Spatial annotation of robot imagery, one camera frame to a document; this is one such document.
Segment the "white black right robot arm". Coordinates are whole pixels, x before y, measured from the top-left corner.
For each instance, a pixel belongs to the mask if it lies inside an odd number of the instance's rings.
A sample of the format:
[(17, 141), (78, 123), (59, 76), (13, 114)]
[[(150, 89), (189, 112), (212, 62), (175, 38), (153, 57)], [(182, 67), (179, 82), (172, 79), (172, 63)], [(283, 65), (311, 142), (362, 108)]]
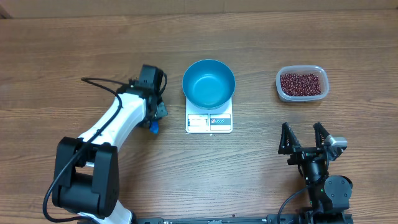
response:
[[(349, 209), (353, 183), (343, 175), (330, 175), (331, 161), (339, 158), (348, 146), (343, 136), (330, 134), (321, 123), (313, 125), (315, 146), (303, 147), (287, 122), (282, 124), (279, 154), (289, 155), (288, 165), (297, 166), (305, 187), (292, 194), (280, 206), (277, 223), (353, 223)], [(285, 206), (296, 196), (307, 192), (310, 206), (297, 214), (283, 215)]]

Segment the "blue plastic measuring scoop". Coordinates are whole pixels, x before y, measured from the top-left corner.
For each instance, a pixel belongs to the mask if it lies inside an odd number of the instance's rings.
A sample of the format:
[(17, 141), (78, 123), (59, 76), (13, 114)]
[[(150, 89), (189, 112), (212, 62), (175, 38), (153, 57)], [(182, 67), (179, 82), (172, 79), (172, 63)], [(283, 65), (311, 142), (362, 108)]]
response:
[(150, 132), (153, 134), (158, 134), (159, 133), (159, 123), (158, 121), (152, 121), (151, 126), (150, 126)]

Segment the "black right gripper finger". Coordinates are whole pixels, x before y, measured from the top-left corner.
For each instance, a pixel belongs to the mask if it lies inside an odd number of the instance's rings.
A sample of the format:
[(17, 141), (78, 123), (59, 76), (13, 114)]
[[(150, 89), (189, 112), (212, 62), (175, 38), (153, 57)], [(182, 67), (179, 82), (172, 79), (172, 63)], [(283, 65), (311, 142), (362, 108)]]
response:
[(290, 128), (288, 122), (282, 124), (278, 154), (288, 155), (296, 153), (301, 148), (299, 140)]
[(326, 138), (330, 135), (330, 133), (323, 127), (321, 122), (317, 122), (313, 125), (315, 131), (315, 142), (316, 147), (325, 147), (330, 144), (326, 142)]

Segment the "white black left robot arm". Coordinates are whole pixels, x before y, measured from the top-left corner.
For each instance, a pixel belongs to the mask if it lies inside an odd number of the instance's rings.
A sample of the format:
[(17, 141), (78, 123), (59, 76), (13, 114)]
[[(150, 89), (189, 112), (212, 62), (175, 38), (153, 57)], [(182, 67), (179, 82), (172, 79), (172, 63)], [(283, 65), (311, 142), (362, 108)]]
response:
[(54, 223), (135, 223), (135, 214), (119, 201), (118, 152), (131, 131), (143, 127), (159, 132), (167, 115), (162, 94), (167, 75), (143, 65), (138, 79), (111, 90), (114, 101), (89, 130), (64, 137), (57, 146), (53, 182), (42, 204)]

